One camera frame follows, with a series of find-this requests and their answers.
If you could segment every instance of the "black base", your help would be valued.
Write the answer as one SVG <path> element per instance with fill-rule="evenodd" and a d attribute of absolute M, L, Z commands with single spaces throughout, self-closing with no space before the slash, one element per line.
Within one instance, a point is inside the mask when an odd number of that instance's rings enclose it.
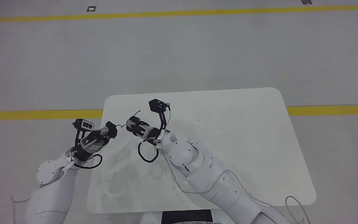
<path fill-rule="evenodd" d="M 162 224 L 188 221 L 212 222 L 213 217 L 210 210 L 170 211 L 162 214 Z"/>

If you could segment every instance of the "white table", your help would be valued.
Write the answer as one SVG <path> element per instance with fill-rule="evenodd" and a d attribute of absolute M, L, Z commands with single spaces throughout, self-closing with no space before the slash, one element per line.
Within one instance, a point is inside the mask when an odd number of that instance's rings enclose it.
<path fill-rule="evenodd" d="M 274 88 L 172 92 L 109 97 L 102 126 L 124 124 L 136 111 L 159 127 L 148 101 L 169 102 L 168 130 L 179 138 L 203 142 L 240 178 L 255 197 L 275 206 L 287 195 L 312 204 L 315 190 L 281 93 Z M 101 151 L 103 163 L 92 171 L 87 205 L 93 213 L 216 209 L 199 195 L 184 194 L 172 180 L 162 156 L 152 164 L 137 154 L 141 141 L 125 128 Z M 154 149 L 143 145 L 150 158 Z M 183 188 L 190 186 L 179 180 Z"/>

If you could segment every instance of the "white cable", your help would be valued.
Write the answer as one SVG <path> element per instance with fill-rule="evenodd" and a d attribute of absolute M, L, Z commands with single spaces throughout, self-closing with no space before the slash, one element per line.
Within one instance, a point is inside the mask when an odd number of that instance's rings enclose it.
<path fill-rule="evenodd" d="M 168 119 L 168 122 L 167 122 L 166 127 L 164 128 L 163 136 L 162 136 L 162 138 L 161 138 L 161 144 L 163 143 L 164 136 L 166 136 L 167 127 L 168 127 L 168 125 L 169 125 L 171 116 L 172 116 L 172 111 L 169 110 L 169 119 Z"/>
<path fill-rule="evenodd" d="M 225 174 L 226 172 L 227 172 L 227 173 L 228 173 L 228 172 L 231 172 L 231 173 L 235 176 L 236 180 L 239 182 L 239 184 L 240 184 L 240 186 L 242 187 L 242 189 L 246 192 L 246 194 L 247 194 L 250 198 L 252 198 L 252 199 L 254 199 L 254 200 L 256 200 L 256 201 L 258 201 L 258 202 L 260 202 L 260 203 L 262 203 L 262 204 L 265 204 L 265 205 L 267 205 L 267 206 L 269 206 L 269 207 L 274 208 L 280 215 L 284 216 L 275 206 L 273 206 L 273 205 L 271 205 L 271 204 L 268 204 L 268 203 L 266 203 L 266 202 L 263 202 L 263 201 L 261 201 L 261 200 L 255 198 L 255 197 L 253 197 L 253 196 L 244 188 L 244 186 L 242 185 L 242 183 L 240 182 L 240 180 L 239 180 L 239 178 L 236 176 L 236 174 L 235 174 L 234 172 L 232 172 L 231 170 L 225 170 L 225 171 L 223 171 L 223 172 L 219 175 L 219 177 L 217 178 L 217 180 L 215 181 L 215 183 L 209 188 L 209 190 L 207 190 L 207 191 L 205 191 L 205 192 L 187 192 L 187 191 L 184 191 L 184 190 L 180 187 L 179 183 L 177 182 L 176 176 L 175 176 L 175 174 L 174 174 L 174 172 L 173 172 L 173 170 L 172 170 L 172 168 L 171 168 L 171 166 L 170 166 L 170 164 L 169 164 L 168 159 L 166 158 L 165 155 L 163 155 L 163 156 L 164 156 L 164 158 L 165 158 L 165 160 L 166 160 L 166 162 L 167 162 L 167 164 L 168 164 L 168 166 L 169 166 L 169 169 L 170 169 L 170 171 L 171 171 L 171 173 L 172 173 L 174 182 L 177 184 L 177 186 L 179 187 L 179 189 L 180 189 L 183 193 L 187 193 L 187 194 L 206 194 L 206 193 L 208 193 L 209 191 L 212 190 L 212 188 L 213 188 L 213 187 L 215 186 L 215 184 L 219 181 L 219 179 L 221 178 L 221 176 L 222 176 L 223 174 Z M 310 224 L 310 220 L 309 220 L 308 215 L 307 215 L 305 209 L 303 208 L 302 204 L 301 204 L 294 196 L 290 196 L 290 195 L 286 197 L 286 199 L 285 199 L 285 204 L 286 204 L 286 208 L 287 208 L 287 210 L 289 211 L 290 215 L 291 215 L 292 218 L 295 220 L 295 223 L 294 223 L 294 222 L 291 222 L 291 221 L 289 221 L 289 222 L 290 222 L 290 223 L 293 223 L 293 224 L 300 224 L 300 223 L 304 223 L 304 219 L 302 219 L 301 222 L 298 222 L 297 219 L 293 216 L 293 214 L 291 213 L 291 211 L 290 211 L 290 209 L 289 209 L 289 207 L 288 207 L 288 204 L 287 204 L 288 198 L 293 198 L 293 199 L 298 203 L 298 205 L 301 207 L 301 209 L 303 210 L 303 212 L 304 212 L 304 214 L 305 214 L 305 216 L 306 216 L 306 219 L 307 219 L 307 221 L 308 221 L 308 224 Z"/>
<path fill-rule="evenodd" d="M 13 224 L 16 224 L 15 203 L 27 202 L 27 201 L 30 200 L 30 199 L 27 198 L 26 200 L 14 200 L 13 196 L 10 196 L 10 198 L 11 198 L 11 202 L 12 202 L 12 219 L 13 219 Z"/>

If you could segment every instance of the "black cable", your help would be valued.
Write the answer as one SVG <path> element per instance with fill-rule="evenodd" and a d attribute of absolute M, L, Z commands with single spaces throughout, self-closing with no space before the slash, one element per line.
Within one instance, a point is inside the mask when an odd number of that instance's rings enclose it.
<path fill-rule="evenodd" d="M 146 141 L 146 140 L 144 140 L 144 141 L 142 141 L 142 142 L 140 142 L 140 143 L 138 144 L 138 154 L 139 154 L 140 158 L 142 158 L 142 160 L 144 160 L 145 162 L 147 162 L 147 163 L 152 163 L 152 162 L 154 162 L 154 160 L 157 159 L 157 157 L 158 157 L 158 155 L 159 155 L 159 150 L 156 148 L 156 150 L 157 150 L 156 156 L 155 156 L 152 160 L 147 160 L 146 158 L 144 158 L 144 157 L 142 156 L 142 153 L 140 153 L 140 146 L 141 146 L 142 143 L 145 142 L 145 141 Z"/>
<path fill-rule="evenodd" d="M 79 167 L 79 168 L 82 168 L 82 169 L 86 169 L 86 170 L 94 169 L 94 168 L 98 167 L 98 166 L 102 163 L 102 160 L 103 160 L 102 155 L 100 155 L 100 154 L 95 154 L 95 155 L 93 156 L 93 158 L 96 157 L 96 156 L 99 156 L 99 157 L 101 158 L 101 160 L 100 160 L 100 162 L 99 162 L 97 165 L 95 165 L 95 166 L 90 166 L 90 167 L 88 167 L 88 166 L 81 166 L 81 165 L 78 165 L 78 164 L 74 164 L 74 165 L 75 165 L 76 167 Z"/>

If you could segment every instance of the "yellow line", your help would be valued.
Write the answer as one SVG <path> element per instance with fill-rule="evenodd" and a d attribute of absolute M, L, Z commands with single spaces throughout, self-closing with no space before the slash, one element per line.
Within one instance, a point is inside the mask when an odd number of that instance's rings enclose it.
<path fill-rule="evenodd" d="M 287 106 L 290 116 L 358 115 L 358 105 Z M 0 120 L 101 119 L 103 110 L 0 111 Z"/>
<path fill-rule="evenodd" d="M 134 12 L 113 14 L 83 14 L 62 16 L 26 16 L 26 17 L 4 17 L 0 22 L 34 22 L 52 20 L 100 20 L 111 18 L 140 18 L 140 17 L 164 17 L 164 16 L 209 16 L 209 15 L 232 15 L 232 14 L 258 14 L 258 13 L 294 13 L 294 12 L 327 12 L 327 11 L 356 11 L 355 6 L 305 6 L 286 8 L 243 8 L 232 10 L 188 10 L 188 11 L 166 11 L 166 12 Z"/>
<path fill-rule="evenodd" d="M 358 105 L 287 106 L 290 116 L 358 115 Z"/>
<path fill-rule="evenodd" d="M 22 110 L 0 111 L 0 120 L 43 120 L 102 118 L 103 110 Z"/>

